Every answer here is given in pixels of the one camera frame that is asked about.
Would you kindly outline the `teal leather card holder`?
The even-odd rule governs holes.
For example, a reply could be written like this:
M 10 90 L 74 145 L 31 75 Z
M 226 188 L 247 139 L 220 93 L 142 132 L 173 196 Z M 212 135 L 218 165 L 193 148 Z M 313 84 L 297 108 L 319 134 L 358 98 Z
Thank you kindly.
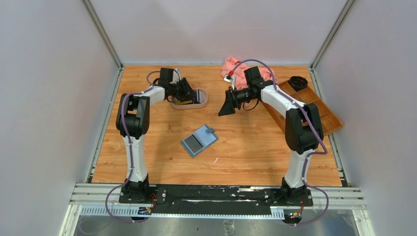
M 190 135 L 194 135 L 198 141 L 202 144 L 203 148 L 197 152 L 192 153 L 190 149 L 188 148 L 187 144 L 184 142 L 184 140 L 189 137 Z M 219 140 L 218 136 L 215 133 L 215 130 L 211 127 L 209 127 L 207 124 L 203 125 L 199 129 L 197 129 L 192 134 L 188 135 L 186 138 L 180 141 L 180 144 L 184 147 L 186 152 L 192 157 L 196 157 L 199 155 L 202 151 L 207 149 L 209 146 L 211 146 L 213 143 L 217 142 Z

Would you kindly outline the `black credit card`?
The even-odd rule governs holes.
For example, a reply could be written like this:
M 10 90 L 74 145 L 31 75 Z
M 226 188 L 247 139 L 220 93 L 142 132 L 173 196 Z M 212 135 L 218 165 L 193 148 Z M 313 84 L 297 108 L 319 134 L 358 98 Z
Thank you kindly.
M 194 135 L 190 135 L 189 137 L 187 137 L 184 140 L 184 142 L 187 144 L 188 148 L 192 153 L 197 153 L 203 148 L 202 144 Z

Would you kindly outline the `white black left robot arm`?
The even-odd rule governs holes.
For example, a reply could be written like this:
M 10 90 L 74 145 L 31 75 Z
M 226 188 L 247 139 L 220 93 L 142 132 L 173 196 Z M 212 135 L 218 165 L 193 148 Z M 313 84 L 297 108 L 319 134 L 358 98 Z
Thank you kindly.
M 119 202 L 123 204 L 143 204 L 156 198 L 149 185 L 145 163 L 150 107 L 161 101 L 174 103 L 196 98 L 196 92 L 177 70 L 162 67 L 157 73 L 159 77 L 149 81 L 147 89 L 124 93 L 120 98 L 116 128 L 125 143 L 128 164 L 119 196 Z

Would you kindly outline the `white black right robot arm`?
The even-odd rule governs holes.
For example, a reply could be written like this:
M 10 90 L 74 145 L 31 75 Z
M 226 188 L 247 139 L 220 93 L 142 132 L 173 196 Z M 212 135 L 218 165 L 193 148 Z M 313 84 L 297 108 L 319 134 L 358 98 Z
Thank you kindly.
M 274 79 L 264 80 L 257 66 L 244 71 L 247 88 L 229 87 L 218 115 L 231 115 L 254 99 L 274 108 L 285 119 L 284 136 L 290 152 L 287 172 L 282 179 L 279 199 L 287 205 L 301 201 L 308 193 L 306 174 L 311 157 L 323 144 L 323 129 L 318 107 L 303 103 L 281 90 Z

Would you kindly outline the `gold credit card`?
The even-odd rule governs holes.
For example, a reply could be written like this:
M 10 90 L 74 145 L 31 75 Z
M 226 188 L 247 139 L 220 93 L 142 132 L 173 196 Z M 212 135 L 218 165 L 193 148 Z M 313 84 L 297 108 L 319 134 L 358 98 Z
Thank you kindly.
M 178 101 L 178 102 L 176 102 L 175 104 L 176 104 L 176 105 L 178 105 L 178 106 L 181 106 L 181 105 L 189 105 L 189 104 L 193 104 L 193 101 L 192 101 L 192 100 L 188 100 L 188 101 Z

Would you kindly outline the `beige oval tray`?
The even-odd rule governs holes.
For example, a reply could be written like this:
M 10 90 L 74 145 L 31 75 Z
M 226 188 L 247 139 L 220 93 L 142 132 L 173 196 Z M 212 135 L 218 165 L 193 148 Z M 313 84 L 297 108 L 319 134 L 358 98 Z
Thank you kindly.
M 194 89 L 197 93 L 197 101 L 193 104 L 189 105 L 181 105 L 178 106 L 174 103 L 172 103 L 172 107 L 177 110 L 190 110 L 190 109 L 201 109 L 207 106 L 208 104 L 208 93 L 205 89 Z

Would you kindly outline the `pink cloth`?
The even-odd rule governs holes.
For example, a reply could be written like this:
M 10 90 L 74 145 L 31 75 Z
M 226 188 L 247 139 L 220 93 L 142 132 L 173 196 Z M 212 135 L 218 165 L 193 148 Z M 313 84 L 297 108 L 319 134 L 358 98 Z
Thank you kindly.
M 249 69 L 250 67 L 246 65 L 246 62 L 257 62 L 258 64 L 262 65 L 262 68 L 259 68 L 261 77 L 264 81 L 271 80 L 278 84 L 278 79 L 275 75 L 274 70 L 272 70 L 268 65 L 258 59 L 244 59 L 238 60 L 235 57 L 227 57 L 225 59 L 224 64 L 220 69 L 220 74 L 223 77 L 223 80 L 226 82 L 232 82 L 229 77 L 234 78 L 235 88 L 238 90 L 247 88 L 247 81 L 244 76 L 244 71 Z

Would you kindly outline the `rolled tie orange pattern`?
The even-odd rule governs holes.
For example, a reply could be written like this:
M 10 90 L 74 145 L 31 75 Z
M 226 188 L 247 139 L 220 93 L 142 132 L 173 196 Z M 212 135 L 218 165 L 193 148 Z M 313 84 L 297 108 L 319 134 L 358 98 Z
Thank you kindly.
M 298 92 L 308 87 L 308 81 L 302 76 L 292 76 L 288 80 L 288 84 L 294 91 Z

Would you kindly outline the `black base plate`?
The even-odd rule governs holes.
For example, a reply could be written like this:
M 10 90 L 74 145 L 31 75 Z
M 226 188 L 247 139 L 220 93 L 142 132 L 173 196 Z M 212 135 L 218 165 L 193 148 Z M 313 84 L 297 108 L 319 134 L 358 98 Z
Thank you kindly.
M 270 214 L 271 207 L 313 206 L 310 190 L 301 201 L 287 204 L 279 199 L 278 186 L 157 184 L 150 187 L 156 198 L 140 205 L 150 204 L 153 214 L 261 216 Z

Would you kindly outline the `aluminium frame rail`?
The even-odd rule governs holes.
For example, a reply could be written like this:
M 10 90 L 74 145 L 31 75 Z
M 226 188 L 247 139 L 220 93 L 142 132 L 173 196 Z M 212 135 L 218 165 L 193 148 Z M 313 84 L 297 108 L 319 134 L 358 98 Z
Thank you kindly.
M 278 186 L 152 184 L 141 191 L 97 183 L 75 185 L 60 235 L 73 235 L 81 216 L 129 223 L 151 218 L 281 220 L 300 226 L 309 210 L 313 221 L 332 210 L 350 211 L 359 235 L 374 235 L 361 190 L 353 187 L 309 187 L 290 197 Z

